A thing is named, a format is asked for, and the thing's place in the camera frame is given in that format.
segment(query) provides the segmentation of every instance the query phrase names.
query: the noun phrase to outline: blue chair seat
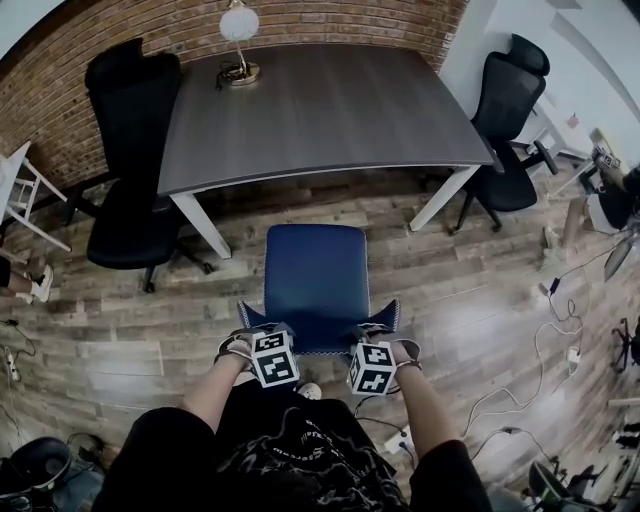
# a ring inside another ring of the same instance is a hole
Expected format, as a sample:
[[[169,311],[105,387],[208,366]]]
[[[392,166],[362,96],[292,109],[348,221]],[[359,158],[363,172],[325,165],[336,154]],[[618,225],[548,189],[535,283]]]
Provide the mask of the blue chair seat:
[[[264,309],[240,301],[245,327],[285,322],[296,333],[294,352],[348,354],[350,328],[375,323],[395,331],[400,303],[369,311],[367,241],[361,229],[284,224],[267,233]]]

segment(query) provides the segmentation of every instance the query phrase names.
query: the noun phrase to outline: gray table top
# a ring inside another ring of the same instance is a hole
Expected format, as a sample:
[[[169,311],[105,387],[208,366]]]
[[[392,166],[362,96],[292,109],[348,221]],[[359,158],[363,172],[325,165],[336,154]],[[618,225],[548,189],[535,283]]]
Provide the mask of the gray table top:
[[[492,162],[416,52],[290,45],[245,57],[262,68],[258,80],[221,91],[216,75],[229,55],[187,66],[159,194],[336,169]]]

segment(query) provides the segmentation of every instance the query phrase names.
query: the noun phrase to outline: power strip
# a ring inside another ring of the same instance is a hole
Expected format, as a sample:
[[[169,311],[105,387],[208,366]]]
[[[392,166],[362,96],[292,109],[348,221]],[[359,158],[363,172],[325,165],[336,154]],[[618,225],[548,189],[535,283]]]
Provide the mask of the power strip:
[[[386,443],[384,443],[384,448],[391,455],[398,453],[403,448],[400,446],[400,443],[404,443],[407,449],[411,449],[413,447],[413,438],[411,437],[411,431],[409,430],[409,425],[402,429],[402,432],[398,432],[396,435],[391,437]]]
[[[20,382],[20,372],[18,371],[18,368],[16,368],[16,361],[11,350],[9,350],[9,348],[5,348],[4,355],[7,361],[7,368],[9,368],[9,372],[11,373],[11,380],[14,382]]]

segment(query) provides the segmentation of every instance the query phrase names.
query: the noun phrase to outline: wooden floor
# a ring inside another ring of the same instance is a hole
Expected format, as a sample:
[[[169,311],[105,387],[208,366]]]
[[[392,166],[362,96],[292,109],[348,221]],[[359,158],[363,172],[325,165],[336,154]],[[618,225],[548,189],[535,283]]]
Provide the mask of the wooden floor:
[[[79,214],[72,226],[61,228],[59,207],[39,212],[37,222],[74,250],[66,254],[23,228],[9,230],[7,248],[30,255],[32,269],[41,268],[46,260],[56,272],[47,304],[0,302],[0,319],[19,320],[37,347],[35,357],[20,357],[23,380],[12,386],[22,439],[42,435],[66,439],[71,432],[87,431],[109,444],[109,459],[144,411],[176,404],[212,364],[221,337],[240,326],[236,301],[246,299],[260,307],[265,235],[277,223],[335,223],[366,231],[373,306],[400,298],[401,325],[421,343],[425,374],[461,431],[473,404],[492,390],[508,387],[525,402],[540,379],[534,334],[553,319],[537,286],[550,285],[564,270],[538,271],[542,226],[559,228],[568,199],[579,191],[570,187],[553,202],[544,193],[557,187],[567,173],[553,179],[545,171],[538,173],[538,204],[502,215],[501,233],[491,231],[488,216],[476,205],[455,237],[448,236],[445,227],[457,218],[463,194],[420,232],[408,230],[408,221],[429,197],[420,189],[420,173],[415,170],[354,171],[231,187],[202,200],[232,247],[233,258],[222,261],[198,237],[190,237],[187,244],[216,272],[205,277],[177,259],[158,270],[155,295],[139,291],[142,271],[111,271],[87,262],[90,219]],[[102,190],[95,191],[96,197],[101,195]],[[589,233],[578,244],[572,263],[586,262],[613,242]],[[637,268],[626,265],[605,285],[604,261],[600,258],[586,271],[567,276],[554,297],[561,316],[566,314],[568,298],[575,301],[576,314],[584,317],[589,309],[577,373],[554,392],[567,376],[566,350],[577,345],[579,337],[543,328],[538,345],[545,376],[539,399],[522,413],[479,419],[466,439],[471,453],[489,433],[509,425],[530,430],[547,454],[560,456],[570,474],[596,458],[602,460],[600,449],[619,422],[606,401],[613,395],[627,396],[634,380],[628,374],[618,377],[609,368],[614,350],[611,329],[620,318],[637,316],[640,301]],[[562,326],[577,327],[576,321]],[[24,347],[10,327],[0,325],[0,336],[14,350]],[[307,358],[302,367],[326,396],[355,405],[340,360]],[[12,412],[4,378],[0,403]],[[502,393],[478,410],[511,408]],[[398,395],[368,401],[362,414],[399,426],[407,423]],[[364,426],[380,445],[394,433],[391,427],[370,422]],[[16,447],[15,429],[0,413],[0,454]],[[528,435],[500,434],[475,462],[486,482],[520,490],[531,461],[540,457]],[[408,456],[388,459],[398,468],[406,489]]]

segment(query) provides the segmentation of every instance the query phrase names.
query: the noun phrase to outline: red brick wall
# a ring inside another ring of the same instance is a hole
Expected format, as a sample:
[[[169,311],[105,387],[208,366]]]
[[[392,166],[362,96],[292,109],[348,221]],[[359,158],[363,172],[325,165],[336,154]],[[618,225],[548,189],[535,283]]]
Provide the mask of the red brick wall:
[[[248,0],[260,16],[260,30],[249,45],[398,46],[418,50],[438,69],[466,2]],[[60,186],[106,171],[83,83],[87,63],[139,36],[145,52],[168,50],[182,62],[229,51],[218,30],[227,5],[226,0],[69,0],[0,62],[0,152],[6,155],[32,140],[31,160]]]

